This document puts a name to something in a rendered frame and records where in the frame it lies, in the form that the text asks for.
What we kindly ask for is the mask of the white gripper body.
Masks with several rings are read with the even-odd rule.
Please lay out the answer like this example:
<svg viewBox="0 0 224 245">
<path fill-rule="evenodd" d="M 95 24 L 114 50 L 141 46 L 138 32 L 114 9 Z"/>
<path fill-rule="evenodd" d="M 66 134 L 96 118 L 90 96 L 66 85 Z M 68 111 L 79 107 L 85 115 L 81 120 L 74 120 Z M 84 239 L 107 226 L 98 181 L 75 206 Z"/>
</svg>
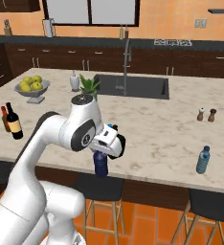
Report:
<svg viewBox="0 0 224 245">
<path fill-rule="evenodd" d="M 110 158 L 119 158 L 124 152 L 125 137 L 120 134 L 112 137 L 96 136 L 91 143 L 91 148 L 108 155 Z"/>
</svg>

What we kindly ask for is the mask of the dark blue bottle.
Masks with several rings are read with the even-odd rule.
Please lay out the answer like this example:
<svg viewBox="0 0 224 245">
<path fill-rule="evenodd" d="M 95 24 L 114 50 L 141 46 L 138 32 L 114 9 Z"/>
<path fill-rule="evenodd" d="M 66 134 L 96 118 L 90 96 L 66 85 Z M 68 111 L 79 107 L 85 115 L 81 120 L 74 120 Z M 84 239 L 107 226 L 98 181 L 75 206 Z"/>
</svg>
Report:
<svg viewBox="0 0 224 245">
<path fill-rule="evenodd" d="M 99 177 L 105 177 L 108 174 L 107 155 L 96 151 L 93 155 L 95 173 Z"/>
</svg>

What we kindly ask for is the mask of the brown island base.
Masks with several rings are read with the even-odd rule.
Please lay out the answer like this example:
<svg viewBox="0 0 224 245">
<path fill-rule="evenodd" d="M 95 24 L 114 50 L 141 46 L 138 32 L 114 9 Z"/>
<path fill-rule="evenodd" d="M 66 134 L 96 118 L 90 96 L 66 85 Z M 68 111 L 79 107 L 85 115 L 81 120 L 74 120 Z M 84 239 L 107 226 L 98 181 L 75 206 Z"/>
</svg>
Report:
<svg viewBox="0 0 224 245">
<path fill-rule="evenodd" d="M 50 181 L 63 186 L 74 184 L 78 177 L 77 171 L 50 167 L 36 167 L 35 174 L 39 180 Z M 189 190 L 125 179 L 122 198 L 125 202 L 183 211 L 189 201 Z"/>
</svg>

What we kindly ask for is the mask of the dark grey sink basin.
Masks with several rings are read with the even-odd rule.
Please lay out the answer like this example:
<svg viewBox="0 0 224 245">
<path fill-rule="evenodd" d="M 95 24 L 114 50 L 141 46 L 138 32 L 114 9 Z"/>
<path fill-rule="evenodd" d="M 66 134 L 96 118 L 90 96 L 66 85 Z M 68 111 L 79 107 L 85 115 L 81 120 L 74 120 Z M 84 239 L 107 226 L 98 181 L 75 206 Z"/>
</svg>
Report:
<svg viewBox="0 0 224 245">
<path fill-rule="evenodd" d="M 130 77 L 96 74 L 99 95 L 127 96 L 144 99 L 169 99 L 167 78 Z"/>
</svg>

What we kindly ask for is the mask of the green potted plant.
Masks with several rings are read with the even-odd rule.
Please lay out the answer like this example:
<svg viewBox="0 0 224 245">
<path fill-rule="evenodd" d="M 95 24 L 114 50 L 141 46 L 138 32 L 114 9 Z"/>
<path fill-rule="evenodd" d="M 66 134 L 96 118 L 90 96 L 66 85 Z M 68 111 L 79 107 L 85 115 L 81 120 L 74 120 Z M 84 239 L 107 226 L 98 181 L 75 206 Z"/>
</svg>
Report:
<svg viewBox="0 0 224 245">
<path fill-rule="evenodd" d="M 85 78 L 83 75 L 79 75 L 79 80 L 81 81 L 81 87 L 79 88 L 82 94 L 89 94 L 97 98 L 97 89 L 100 85 L 99 82 L 95 82 L 93 79 Z"/>
</svg>

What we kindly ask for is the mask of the grey metal tap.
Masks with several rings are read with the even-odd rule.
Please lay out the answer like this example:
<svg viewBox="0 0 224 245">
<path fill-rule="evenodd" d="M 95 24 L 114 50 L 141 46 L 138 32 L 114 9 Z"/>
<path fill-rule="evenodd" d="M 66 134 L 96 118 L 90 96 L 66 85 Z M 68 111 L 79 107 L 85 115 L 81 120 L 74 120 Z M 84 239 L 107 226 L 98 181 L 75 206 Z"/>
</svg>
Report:
<svg viewBox="0 0 224 245">
<path fill-rule="evenodd" d="M 127 39 L 125 43 L 125 49 L 123 53 L 123 85 L 116 84 L 116 89 L 121 91 L 124 96 L 127 95 L 127 64 L 131 61 L 131 40 Z"/>
</svg>

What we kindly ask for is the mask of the clear blue plastic water bottle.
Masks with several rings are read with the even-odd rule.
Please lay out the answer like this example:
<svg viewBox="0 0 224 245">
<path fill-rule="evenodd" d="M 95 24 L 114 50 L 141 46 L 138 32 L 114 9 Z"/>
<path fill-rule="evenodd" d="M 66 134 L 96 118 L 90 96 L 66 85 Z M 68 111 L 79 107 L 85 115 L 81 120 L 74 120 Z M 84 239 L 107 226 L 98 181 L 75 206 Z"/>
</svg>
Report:
<svg viewBox="0 0 224 245">
<path fill-rule="evenodd" d="M 210 160 L 210 156 L 210 148 L 207 145 L 205 145 L 199 154 L 196 164 L 196 172 L 198 174 L 203 174 L 206 171 L 208 162 Z"/>
</svg>

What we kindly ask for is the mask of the brown shaker white cap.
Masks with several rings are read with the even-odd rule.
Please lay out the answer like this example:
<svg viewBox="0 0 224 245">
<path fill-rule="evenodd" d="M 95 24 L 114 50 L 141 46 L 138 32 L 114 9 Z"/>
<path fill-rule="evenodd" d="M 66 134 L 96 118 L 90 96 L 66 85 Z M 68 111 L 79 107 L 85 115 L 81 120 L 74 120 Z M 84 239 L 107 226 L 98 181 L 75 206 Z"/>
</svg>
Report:
<svg viewBox="0 0 224 245">
<path fill-rule="evenodd" d="M 205 112 L 205 109 L 203 107 L 199 108 L 198 110 L 198 115 L 197 115 L 197 120 L 202 122 L 203 121 L 203 118 L 204 118 L 204 112 Z"/>
</svg>

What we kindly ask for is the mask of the dark wine bottle tan label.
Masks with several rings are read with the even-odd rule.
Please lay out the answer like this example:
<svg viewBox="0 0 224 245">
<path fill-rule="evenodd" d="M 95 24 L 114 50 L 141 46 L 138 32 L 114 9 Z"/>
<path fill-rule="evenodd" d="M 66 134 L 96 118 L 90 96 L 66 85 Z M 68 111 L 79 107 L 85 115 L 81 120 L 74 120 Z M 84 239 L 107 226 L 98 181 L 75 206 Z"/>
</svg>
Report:
<svg viewBox="0 0 224 245">
<path fill-rule="evenodd" d="M 9 124 L 11 134 L 16 140 L 23 138 L 23 130 L 18 115 L 12 110 L 11 104 L 6 103 L 8 109 L 7 122 Z"/>
</svg>

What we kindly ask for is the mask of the white kettle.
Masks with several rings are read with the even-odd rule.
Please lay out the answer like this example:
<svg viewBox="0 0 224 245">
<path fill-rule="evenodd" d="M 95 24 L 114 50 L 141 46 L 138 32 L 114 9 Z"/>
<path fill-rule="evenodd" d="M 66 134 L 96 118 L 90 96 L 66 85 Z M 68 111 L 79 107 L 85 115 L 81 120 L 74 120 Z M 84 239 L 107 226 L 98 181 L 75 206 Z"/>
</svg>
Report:
<svg viewBox="0 0 224 245">
<path fill-rule="evenodd" d="M 42 20 L 43 25 L 44 25 L 44 34 L 46 37 L 55 37 L 56 33 L 55 33 L 55 28 L 54 28 L 54 19 L 50 18 L 50 19 L 43 19 Z"/>
</svg>

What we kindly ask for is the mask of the black framed window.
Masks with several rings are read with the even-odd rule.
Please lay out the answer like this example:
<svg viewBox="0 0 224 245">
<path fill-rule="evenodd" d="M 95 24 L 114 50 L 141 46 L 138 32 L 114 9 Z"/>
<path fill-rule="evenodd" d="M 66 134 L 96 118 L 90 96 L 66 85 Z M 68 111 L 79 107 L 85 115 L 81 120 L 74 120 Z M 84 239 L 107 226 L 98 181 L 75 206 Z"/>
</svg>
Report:
<svg viewBox="0 0 224 245">
<path fill-rule="evenodd" d="M 42 0 L 56 26 L 138 27 L 140 0 Z"/>
</svg>

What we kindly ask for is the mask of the wooden knife block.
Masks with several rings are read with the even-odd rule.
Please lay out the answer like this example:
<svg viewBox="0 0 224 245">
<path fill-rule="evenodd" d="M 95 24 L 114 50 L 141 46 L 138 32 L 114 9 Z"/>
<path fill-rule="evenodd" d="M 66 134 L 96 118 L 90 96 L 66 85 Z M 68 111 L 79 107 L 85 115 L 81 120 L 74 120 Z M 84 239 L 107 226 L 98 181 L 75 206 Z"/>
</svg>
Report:
<svg viewBox="0 0 224 245">
<path fill-rule="evenodd" d="M 9 19 L 5 19 L 4 24 L 5 24 L 5 29 L 4 29 L 5 35 L 6 36 L 12 36 L 12 31 L 11 31 Z"/>
</svg>

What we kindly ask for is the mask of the grey pedestal fruit bowl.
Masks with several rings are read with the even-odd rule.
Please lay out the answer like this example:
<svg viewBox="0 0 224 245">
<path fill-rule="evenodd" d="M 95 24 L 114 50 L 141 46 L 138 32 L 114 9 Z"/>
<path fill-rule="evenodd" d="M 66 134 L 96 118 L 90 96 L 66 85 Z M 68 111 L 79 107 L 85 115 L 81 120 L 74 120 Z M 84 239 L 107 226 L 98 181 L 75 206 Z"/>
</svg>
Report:
<svg viewBox="0 0 224 245">
<path fill-rule="evenodd" d="M 20 89 L 20 86 L 18 84 L 16 84 L 14 86 L 14 90 L 20 94 L 21 96 L 24 97 L 28 97 L 29 99 L 27 100 L 27 103 L 35 103 L 35 104 L 39 104 L 41 103 L 43 100 L 45 100 L 45 98 L 43 97 L 43 94 L 47 91 L 49 85 L 50 85 L 50 81 L 43 79 L 42 80 L 42 85 L 43 88 L 40 90 L 36 90 L 36 91 L 31 91 L 31 92 L 24 92 Z"/>
</svg>

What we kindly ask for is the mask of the grey wall socket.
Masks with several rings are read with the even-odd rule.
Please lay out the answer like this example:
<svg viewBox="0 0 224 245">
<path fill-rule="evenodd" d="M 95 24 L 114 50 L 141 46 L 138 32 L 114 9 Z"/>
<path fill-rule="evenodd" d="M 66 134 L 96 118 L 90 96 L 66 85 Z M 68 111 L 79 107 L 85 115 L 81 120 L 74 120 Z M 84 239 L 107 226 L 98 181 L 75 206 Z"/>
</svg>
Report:
<svg viewBox="0 0 224 245">
<path fill-rule="evenodd" d="M 205 29 L 207 27 L 207 19 L 206 18 L 196 19 L 194 22 L 194 27 Z"/>
</svg>

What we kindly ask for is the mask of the dark brown wall cupboard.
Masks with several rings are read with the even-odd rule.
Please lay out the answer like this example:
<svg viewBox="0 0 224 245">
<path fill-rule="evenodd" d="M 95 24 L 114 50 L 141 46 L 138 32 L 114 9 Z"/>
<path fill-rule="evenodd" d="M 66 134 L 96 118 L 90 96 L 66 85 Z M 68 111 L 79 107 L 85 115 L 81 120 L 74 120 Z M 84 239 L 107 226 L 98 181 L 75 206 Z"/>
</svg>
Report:
<svg viewBox="0 0 224 245">
<path fill-rule="evenodd" d="M 39 0 L 0 0 L 0 12 L 33 12 L 39 10 Z"/>
</svg>

